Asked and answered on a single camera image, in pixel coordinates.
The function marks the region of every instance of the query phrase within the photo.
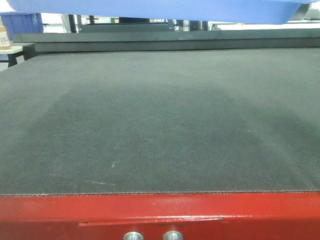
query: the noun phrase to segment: silver knob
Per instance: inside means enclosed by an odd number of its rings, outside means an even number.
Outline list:
[[[163,235],[163,240],[184,240],[184,237],[178,231],[168,231]]]
[[[144,240],[144,237],[136,231],[130,231],[123,236],[123,240]]]

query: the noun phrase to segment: red base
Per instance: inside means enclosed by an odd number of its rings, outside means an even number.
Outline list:
[[[320,193],[1,196],[0,240],[318,240]]]

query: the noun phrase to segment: dark gray platen surface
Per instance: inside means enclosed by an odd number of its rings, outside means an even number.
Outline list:
[[[320,190],[320,49],[40,55],[0,72],[0,194]]]
[[[14,35],[14,41],[35,43],[37,52],[47,53],[318,48],[320,31],[311,28],[82,34],[17,33]]]

